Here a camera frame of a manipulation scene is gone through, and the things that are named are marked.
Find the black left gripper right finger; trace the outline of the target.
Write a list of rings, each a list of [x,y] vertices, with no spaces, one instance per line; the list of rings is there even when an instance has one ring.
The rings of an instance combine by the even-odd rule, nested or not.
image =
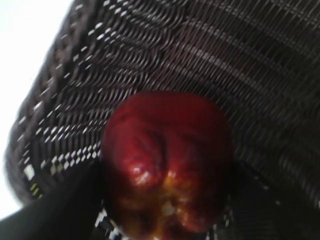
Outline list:
[[[228,175],[232,229],[238,240],[318,240],[320,212],[286,195],[257,172]]]

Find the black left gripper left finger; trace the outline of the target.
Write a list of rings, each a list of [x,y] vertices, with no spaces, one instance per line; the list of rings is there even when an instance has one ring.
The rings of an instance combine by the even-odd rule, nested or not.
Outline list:
[[[66,182],[0,221],[2,240],[89,240],[103,201],[98,160],[77,166]]]

